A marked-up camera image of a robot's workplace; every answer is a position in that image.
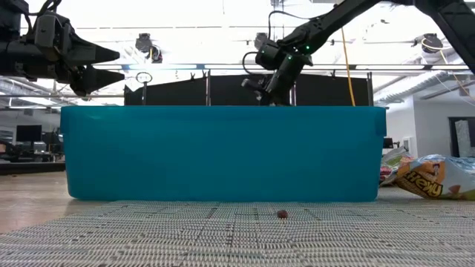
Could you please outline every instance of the white woven mat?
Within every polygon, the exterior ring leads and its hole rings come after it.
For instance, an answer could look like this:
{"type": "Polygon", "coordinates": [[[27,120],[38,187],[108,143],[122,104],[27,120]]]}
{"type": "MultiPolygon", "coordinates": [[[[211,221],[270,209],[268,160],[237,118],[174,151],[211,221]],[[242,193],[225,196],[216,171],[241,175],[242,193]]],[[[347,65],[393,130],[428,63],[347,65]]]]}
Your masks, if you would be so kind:
{"type": "Polygon", "coordinates": [[[475,266],[475,202],[112,202],[0,236],[0,266],[475,266]],[[289,218],[280,220],[278,210],[289,218]]]}

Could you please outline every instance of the wall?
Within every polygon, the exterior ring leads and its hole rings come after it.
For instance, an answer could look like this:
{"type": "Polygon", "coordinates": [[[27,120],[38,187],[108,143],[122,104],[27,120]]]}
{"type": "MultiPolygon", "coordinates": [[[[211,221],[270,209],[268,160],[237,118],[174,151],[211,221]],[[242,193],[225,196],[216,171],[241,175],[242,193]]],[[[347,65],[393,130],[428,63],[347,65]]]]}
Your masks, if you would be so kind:
{"type": "Polygon", "coordinates": [[[414,102],[419,156],[451,155],[449,117],[475,116],[475,107],[458,102],[414,102]]]}
{"type": "Polygon", "coordinates": [[[400,104],[390,104],[389,108],[386,111],[387,136],[401,145],[404,139],[409,139],[410,154],[418,156],[413,97],[409,96],[400,104]]]}

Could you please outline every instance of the cable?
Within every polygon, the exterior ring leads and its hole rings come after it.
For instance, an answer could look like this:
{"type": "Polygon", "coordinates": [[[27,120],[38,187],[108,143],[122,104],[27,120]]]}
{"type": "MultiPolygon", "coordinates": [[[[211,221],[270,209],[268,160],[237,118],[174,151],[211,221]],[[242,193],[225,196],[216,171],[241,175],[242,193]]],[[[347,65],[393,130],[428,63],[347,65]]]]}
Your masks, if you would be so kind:
{"type": "MultiPolygon", "coordinates": [[[[448,65],[448,60],[445,58],[444,52],[442,52],[442,51],[440,50],[440,54],[442,55],[442,58],[444,59],[445,64],[448,65]]],[[[463,90],[465,91],[465,93],[467,94],[467,96],[469,96],[470,98],[472,98],[472,100],[475,101],[475,98],[470,95],[470,92],[465,88],[465,86],[463,86],[463,84],[460,82],[459,78],[457,78],[457,75],[455,75],[455,73],[453,73],[453,71],[452,71],[452,75],[453,75],[453,77],[455,78],[455,80],[457,81],[457,83],[459,84],[459,86],[461,87],[461,89],[463,89],[463,90]]]]}
{"type": "Polygon", "coordinates": [[[344,51],[344,59],[347,63],[347,76],[348,76],[348,88],[350,89],[350,96],[351,96],[351,104],[356,106],[355,104],[355,97],[353,95],[353,85],[351,84],[351,75],[350,75],[350,65],[348,64],[348,52],[347,52],[347,42],[344,38],[344,31],[341,28],[341,36],[343,37],[343,51],[344,51]]]}
{"type": "Polygon", "coordinates": [[[43,14],[46,13],[47,10],[49,11],[54,11],[58,6],[59,4],[61,4],[61,1],[62,0],[47,0],[42,8],[39,10],[39,12],[37,13],[23,13],[24,15],[24,20],[27,22],[28,24],[28,32],[27,34],[30,34],[33,32],[33,25],[31,24],[31,19],[30,19],[30,16],[42,16],[43,14]]]}
{"type": "Polygon", "coordinates": [[[424,46],[427,47],[427,48],[432,49],[432,50],[437,50],[437,51],[439,51],[439,50],[447,50],[447,49],[451,49],[451,48],[452,48],[452,47],[442,47],[442,48],[440,48],[440,47],[431,47],[430,45],[426,45],[426,44],[424,43],[425,40],[427,40],[427,38],[424,38],[424,39],[421,41],[421,44],[424,45],[424,46]]]}
{"type": "Polygon", "coordinates": [[[244,56],[243,56],[243,69],[244,69],[244,71],[246,71],[246,72],[247,72],[248,74],[250,74],[250,75],[262,75],[262,76],[265,76],[265,75],[263,75],[263,74],[261,74],[261,73],[252,73],[252,72],[250,72],[249,70],[246,69],[246,57],[247,57],[248,55],[252,55],[252,54],[256,54],[256,55],[257,55],[258,52],[255,52],[255,51],[247,52],[247,53],[245,53],[244,56]]]}
{"type": "Polygon", "coordinates": [[[278,14],[283,14],[283,15],[287,15],[287,16],[291,16],[291,17],[296,18],[296,19],[306,19],[306,20],[312,20],[312,19],[316,19],[316,18],[321,17],[321,16],[316,16],[316,17],[312,17],[312,18],[302,18],[302,17],[296,16],[296,15],[293,15],[293,14],[291,14],[291,13],[287,13],[287,12],[285,12],[285,11],[274,10],[274,11],[272,11],[271,13],[269,13],[269,19],[268,19],[269,32],[268,32],[268,35],[267,35],[267,38],[269,38],[269,39],[270,39],[270,33],[271,33],[271,27],[272,27],[272,25],[271,25],[271,23],[270,23],[270,18],[272,17],[272,15],[274,15],[274,14],[276,14],[276,13],[278,13],[278,14]]]}
{"type": "MultiPolygon", "coordinates": [[[[425,64],[429,64],[428,61],[425,60],[425,57],[424,57],[422,54],[421,54],[421,58],[424,60],[425,64]]],[[[443,87],[445,87],[445,89],[447,89],[447,91],[448,91],[449,93],[450,93],[450,92],[453,92],[449,87],[447,87],[447,85],[445,85],[444,82],[442,82],[442,81],[439,79],[439,77],[437,77],[437,76],[435,76],[435,77],[436,77],[437,81],[439,81],[440,84],[441,84],[443,87]]],[[[460,99],[461,99],[463,102],[465,102],[465,103],[467,103],[467,104],[469,104],[469,105],[475,107],[475,105],[474,105],[473,103],[470,103],[468,100],[464,99],[464,98],[461,97],[461,96],[459,96],[459,97],[460,97],[460,99]]]]}

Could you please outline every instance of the teal storage container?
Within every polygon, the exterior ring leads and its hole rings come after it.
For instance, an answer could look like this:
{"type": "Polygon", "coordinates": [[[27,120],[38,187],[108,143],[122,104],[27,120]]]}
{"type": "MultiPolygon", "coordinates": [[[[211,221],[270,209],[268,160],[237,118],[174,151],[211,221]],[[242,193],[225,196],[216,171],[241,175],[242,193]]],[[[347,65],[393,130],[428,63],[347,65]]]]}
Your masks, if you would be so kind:
{"type": "Polygon", "coordinates": [[[65,107],[82,200],[361,202],[376,198],[384,108],[65,107]]]}

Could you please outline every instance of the black partition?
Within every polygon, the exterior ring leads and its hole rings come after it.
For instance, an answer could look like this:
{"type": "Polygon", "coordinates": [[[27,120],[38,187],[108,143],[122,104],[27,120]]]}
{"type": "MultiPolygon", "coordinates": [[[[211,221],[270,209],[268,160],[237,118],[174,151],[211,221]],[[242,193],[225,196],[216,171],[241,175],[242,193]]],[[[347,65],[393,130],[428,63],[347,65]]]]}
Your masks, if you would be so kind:
{"type": "MultiPolygon", "coordinates": [[[[351,79],[357,106],[370,105],[367,79],[351,79]]],[[[295,85],[296,105],[352,105],[347,77],[301,74],[295,85]]]]}
{"type": "Polygon", "coordinates": [[[228,75],[209,77],[209,98],[211,105],[259,105],[256,94],[243,88],[247,75],[228,75]]]}
{"type": "MultiPolygon", "coordinates": [[[[125,105],[142,105],[143,88],[125,89],[125,105]]],[[[146,105],[206,105],[206,78],[147,86],[146,105]]]]}

